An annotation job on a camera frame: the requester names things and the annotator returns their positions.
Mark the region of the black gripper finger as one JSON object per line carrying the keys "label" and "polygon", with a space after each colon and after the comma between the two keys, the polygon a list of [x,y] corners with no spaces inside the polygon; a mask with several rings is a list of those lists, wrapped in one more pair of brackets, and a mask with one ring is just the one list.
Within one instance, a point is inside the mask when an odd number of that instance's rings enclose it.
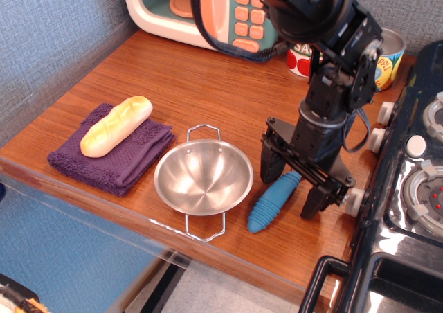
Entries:
{"label": "black gripper finger", "polygon": [[313,187],[307,196],[305,205],[300,214],[301,218],[311,220],[318,212],[324,211],[331,204],[336,203],[337,196],[340,193],[338,188],[327,186]]}
{"label": "black gripper finger", "polygon": [[280,177],[286,162],[277,154],[268,143],[262,146],[260,177],[264,184],[270,184]]}

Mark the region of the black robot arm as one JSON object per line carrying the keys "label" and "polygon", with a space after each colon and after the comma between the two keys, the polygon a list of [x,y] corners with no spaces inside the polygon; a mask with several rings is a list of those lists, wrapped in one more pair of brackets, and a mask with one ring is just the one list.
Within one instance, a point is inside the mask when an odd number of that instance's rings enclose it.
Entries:
{"label": "black robot arm", "polygon": [[301,216],[309,220],[340,204],[355,179],[341,159],[354,120],[377,90],[374,75],[382,29],[356,0],[262,0],[279,36],[312,49],[309,89],[295,125],[268,118],[260,176],[269,184],[285,166],[312,187]]}

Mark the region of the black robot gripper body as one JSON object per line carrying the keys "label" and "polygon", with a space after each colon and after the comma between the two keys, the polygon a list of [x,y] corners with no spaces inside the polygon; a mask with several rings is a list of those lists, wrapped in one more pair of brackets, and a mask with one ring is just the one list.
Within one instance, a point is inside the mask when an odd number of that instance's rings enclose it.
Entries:
{"label": "black robot gripper body", "polygon": [[338,188],[336,202],[341,202],[355,179],[341,159],[347,133],[356,113],[341,111],[335,118],[315,114],[302,101],[298,122],[293,125],[275,117],[266,120],[262,145],[268,143],[286,165],[292,167],[314,187]]}

